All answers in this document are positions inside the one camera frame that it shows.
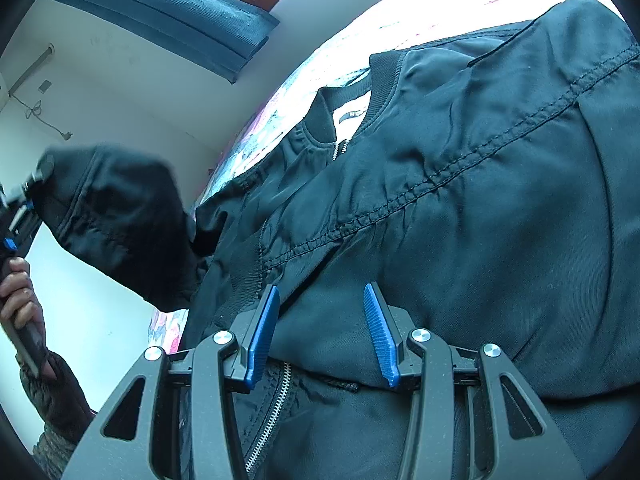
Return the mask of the person's left hand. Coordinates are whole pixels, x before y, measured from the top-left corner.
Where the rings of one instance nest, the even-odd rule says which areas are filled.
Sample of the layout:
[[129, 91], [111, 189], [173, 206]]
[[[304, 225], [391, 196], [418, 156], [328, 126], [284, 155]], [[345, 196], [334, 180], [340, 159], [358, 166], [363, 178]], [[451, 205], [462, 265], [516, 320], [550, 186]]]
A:
[[46, 342], [46, 323], [43, 308], [36, 295], [30, 265], [21, 257], [6, 262], [8, 274], [1, 281], [1, 318], [10, 321], [17, 330], [32, 324], [40, 333], [42, 342]]

